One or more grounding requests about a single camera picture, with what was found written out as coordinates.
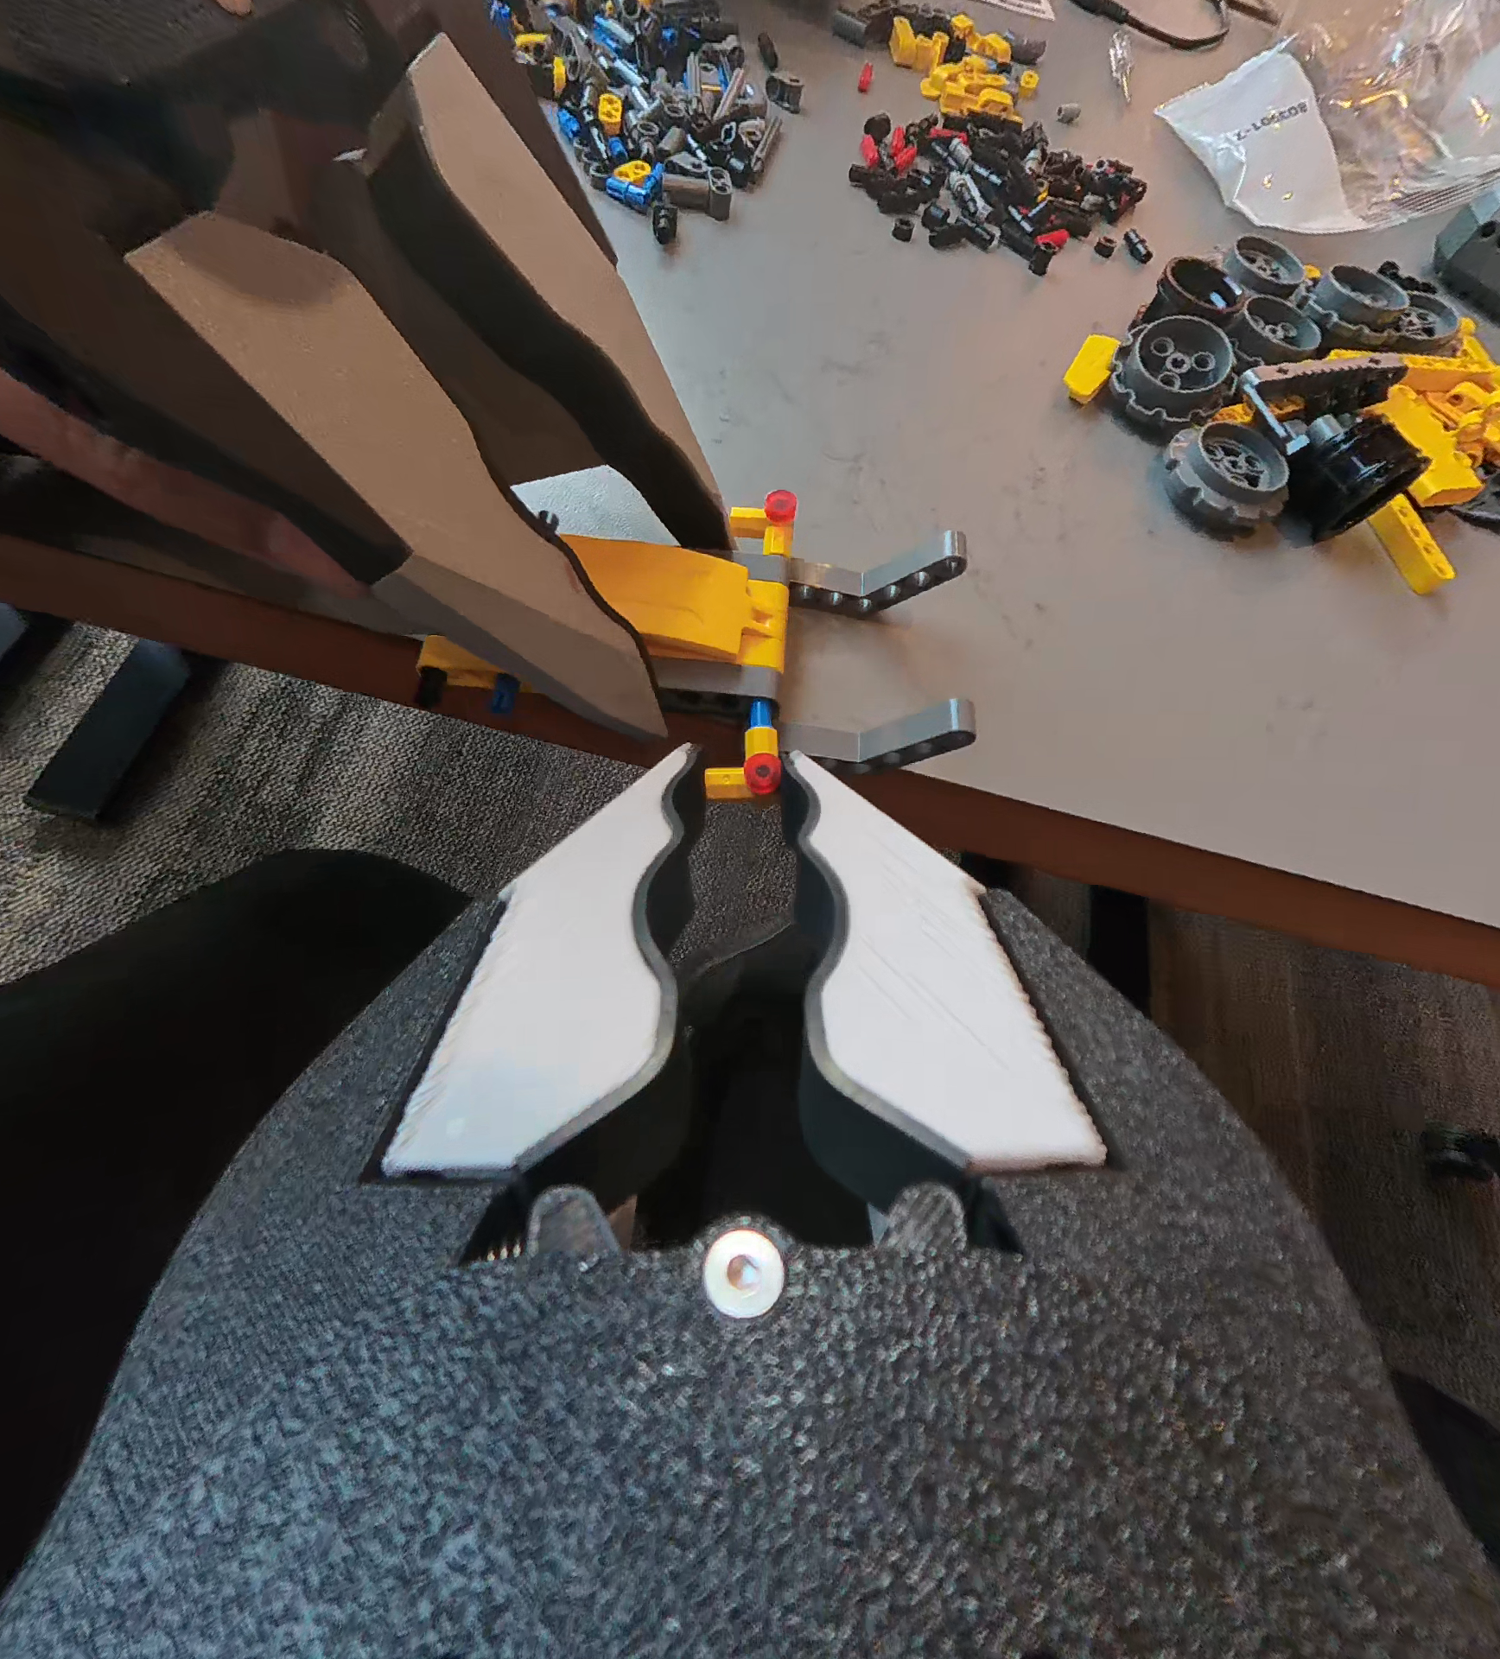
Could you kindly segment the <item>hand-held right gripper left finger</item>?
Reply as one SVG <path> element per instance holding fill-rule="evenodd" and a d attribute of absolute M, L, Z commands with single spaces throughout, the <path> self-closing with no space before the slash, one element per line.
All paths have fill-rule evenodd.
<path fill-rule="evenodd" d="M 384 1151 L 389 1180 L 630 1204 L 687 1133 L 669 948 L 695 910 L 704 757 L 671 753 L 502 891 Z"/>

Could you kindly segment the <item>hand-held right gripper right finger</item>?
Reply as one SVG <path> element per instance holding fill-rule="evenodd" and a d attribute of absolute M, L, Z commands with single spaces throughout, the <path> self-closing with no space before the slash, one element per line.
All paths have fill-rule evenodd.
<path fill-rule="evenodd" d="M 783 764 L 799 859 L 802 1139 L 885 1216 L 903 1192 L 1100 1171 L 1110 1149 L 986 888 L 816 758 Z"/>

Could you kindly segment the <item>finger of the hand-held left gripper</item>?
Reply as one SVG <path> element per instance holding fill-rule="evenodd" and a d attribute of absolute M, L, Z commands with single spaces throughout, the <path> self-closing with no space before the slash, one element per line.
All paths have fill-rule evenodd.
<path fill-rule="evenodd" d="M 471 33 L 357 31 L 358 148 L 338 259 L 377 299 L 512 490 L 609 468 L 681 546 L 728 509 L 595 214 L 517 69 Z"/>
<path fill-rule="evenodd" d="M 344 264 L 215 214 L 127 264 L 400 539 L 403 561 L 370 580 L 381 603 L 585 719 L 666 736 L 638 634 L 498 484 L 471 425 Z"/>

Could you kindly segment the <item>yellow and grey brick assembly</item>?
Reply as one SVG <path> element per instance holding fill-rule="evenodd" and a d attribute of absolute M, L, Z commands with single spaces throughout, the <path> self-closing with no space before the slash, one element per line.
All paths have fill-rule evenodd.
<path fill-rule="evenodd" d="M 794 611 L 866 620 L 948 586 L 968 570 L 967 537 L 925 544 L 865 568 L 794 554 L 728 556 L 680 546 L 567 535 L 588 575 L 642 636 L 668 708 L 716 713 L 747 727 L 754 698 L 778 706 L 782 760 L 808 757 L 847 777 L 894 772 L 975 743 L 968 698 L 946 698 L 866 729 L 789 719 L 782 691 Z"/>

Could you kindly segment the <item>pile of black red pins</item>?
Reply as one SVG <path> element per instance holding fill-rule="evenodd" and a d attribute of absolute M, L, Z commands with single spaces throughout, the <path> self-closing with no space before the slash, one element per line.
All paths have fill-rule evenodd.
<path fill-rule="evenodd" d="M 1134 223 L 1150 183 L 1129 160 L 1058 147 L 1022 112 L 1034 88 L 1032 74 L 1010 77 L 984 57 L 941 65 L 920 86 L 929 112 L 863 122 L 847 183 L 903 242 L 1005 247 L 1037 276 L 1074 242 L 1103 261 L 1150 266 L 1155 249 Z"/>

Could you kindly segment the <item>pile of blue grey connectors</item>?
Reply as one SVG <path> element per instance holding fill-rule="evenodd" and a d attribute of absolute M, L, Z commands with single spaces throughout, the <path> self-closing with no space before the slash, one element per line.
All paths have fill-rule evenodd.
<path fill-rule="evenodd" d="M 490 1 L 593 193 L 676 247 L 685 216 L 728 223 L 766 179 L 806 81 L 718 1 Z"/>

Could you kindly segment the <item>pile of yellow angled beams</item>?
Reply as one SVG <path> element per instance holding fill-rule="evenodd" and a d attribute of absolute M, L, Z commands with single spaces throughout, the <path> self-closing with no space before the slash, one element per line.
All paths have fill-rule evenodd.
<path fill-rule="evenodd" d="M 894 8 L 887 27 L 891 60 L 920 79 L 922 98 L 941 119 L 984 119 L 1024 126 L 1022 105 L 1039 86 L 1044 45 L 987 31 L 967 12 Z"/>

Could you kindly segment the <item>large grey wheel hub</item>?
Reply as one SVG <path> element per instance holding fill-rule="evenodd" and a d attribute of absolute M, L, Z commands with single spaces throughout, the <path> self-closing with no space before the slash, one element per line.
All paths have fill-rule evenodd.
<path fill-rule="evenodd" d="M 1236 397 L 1238 356 L 1229 331 L 1193 314 L 1134 328 L 1110 369 L 1117 414 L 1145 433 L 1171 439 L 1207 421 Z"/>

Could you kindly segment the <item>yellow grey brick chassis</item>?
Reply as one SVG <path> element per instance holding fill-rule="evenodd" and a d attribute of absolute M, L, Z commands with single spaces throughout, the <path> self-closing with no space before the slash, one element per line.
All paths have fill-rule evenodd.
<path fill-rule="evenodd" d="M 1219 323 L 1241 368 L 1217 421 L 1264 432 L 1286 458 L 1298 427 L 1324 413 L 1373 413 L 1430 458 L 1371 527 L 1409 591 L 1431 596 L 1456 570 L 1431 522 L 1452 515 L 1500 532 L 1500 363 L 1478 323 L 1395 261 L 1324 269 L 1257 235 L 1221 257 L 1241 309 Z"/>

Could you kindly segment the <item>large crumpled plastic bag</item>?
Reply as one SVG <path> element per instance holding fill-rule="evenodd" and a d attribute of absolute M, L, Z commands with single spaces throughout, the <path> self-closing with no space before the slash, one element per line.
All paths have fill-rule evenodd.
<path fill-rule="evenodd" d="M 1272 45 L 1157 114 L 1259 228 L 1456 211 L 1500 185 L 1500 1 L 1285 3 Z"/>

